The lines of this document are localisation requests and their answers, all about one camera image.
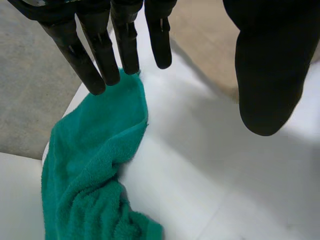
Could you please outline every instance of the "gray floor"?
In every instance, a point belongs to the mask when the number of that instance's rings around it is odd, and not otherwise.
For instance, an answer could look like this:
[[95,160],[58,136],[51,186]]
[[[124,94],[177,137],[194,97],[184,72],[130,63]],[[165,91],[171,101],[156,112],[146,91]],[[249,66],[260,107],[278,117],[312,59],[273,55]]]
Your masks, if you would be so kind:
[[0,66],[0,152],[41,159],[81,82],[40,25],[6,0],[0,0]]

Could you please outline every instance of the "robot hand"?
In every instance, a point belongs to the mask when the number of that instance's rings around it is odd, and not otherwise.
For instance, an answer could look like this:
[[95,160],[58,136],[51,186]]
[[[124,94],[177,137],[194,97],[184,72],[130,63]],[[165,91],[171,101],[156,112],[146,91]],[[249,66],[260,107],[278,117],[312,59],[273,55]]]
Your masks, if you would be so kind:
[[[107,33],[109,15],[127,74],[139,71],[134,21],[143,4],[156,64],[161,69],[171,64],[168,16],[177,0],[8,1],[27,18],[40,22],[94,95],[120,80]],[[223,0],[223,3],[240,30],[235,70],[241,118],[252,132],[270,136],[287,122],[302,96],[320,39],[320,1]],[[75,14],[102,78],[77,36]]]
[[[151,47],[159,68],[172,63],[168,16],[177,0],[9,0],[27,18],[38,21],[52,37],[87,89],[102,94],[120,81],[112,42],[107,32],[113,24],[123,70],[132,75],[140,70],[134,21],[145,5]],[[94,67],[76,32],[77,14],[101,76]]]

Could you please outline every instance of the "teal towel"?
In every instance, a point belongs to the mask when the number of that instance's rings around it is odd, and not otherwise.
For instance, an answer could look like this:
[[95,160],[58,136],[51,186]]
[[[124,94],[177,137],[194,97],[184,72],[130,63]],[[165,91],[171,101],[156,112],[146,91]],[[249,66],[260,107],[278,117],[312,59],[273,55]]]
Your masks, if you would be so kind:
[[117,176],[147,119],[139,77],[121,71],[119,84],[89,94],[54,126],[41,186],[46,240],[162,239],[161,225],[130,209]]

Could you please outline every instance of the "white surface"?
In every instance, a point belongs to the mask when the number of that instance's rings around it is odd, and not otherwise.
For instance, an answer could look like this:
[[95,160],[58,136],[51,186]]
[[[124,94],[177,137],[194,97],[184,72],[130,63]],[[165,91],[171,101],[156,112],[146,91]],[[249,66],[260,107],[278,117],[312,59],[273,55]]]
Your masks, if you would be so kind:
[[44,240],[41,161],[0,153],[0,239]]
[[167,240],[320,240],[320,63],[285,127],[261,137],[177,54],[158,69],[142,11],[136,26],[149,126],[121,179],[133,210]]

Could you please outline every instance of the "black robotic finger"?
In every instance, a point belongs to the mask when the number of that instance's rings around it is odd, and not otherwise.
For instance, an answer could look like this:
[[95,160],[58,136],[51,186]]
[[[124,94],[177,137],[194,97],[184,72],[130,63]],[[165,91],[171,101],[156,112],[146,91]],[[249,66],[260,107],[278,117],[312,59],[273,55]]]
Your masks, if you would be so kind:
[[120,54],[123,70],[126,74],[136,74],[139,70],[137,52],[137,31],[134,21],[143,1],[138,0],[130,4],[121,1],[111,1],[111,20]]
[[176,3],[177,0],[145,0],[144,2],[152,52],[160,69],[166,69],[172,63],[168,17]]
[[107,31],[110,3],[96,11],[81,9],[77,15],[105,84],[117,84],[120,74]]
[[55,24],[43,22],[40,22],[40,24],[46,33],[52,37],[90,93],[93,95],[102,94],[106,85],[77,36],[75,19],[72,18]]

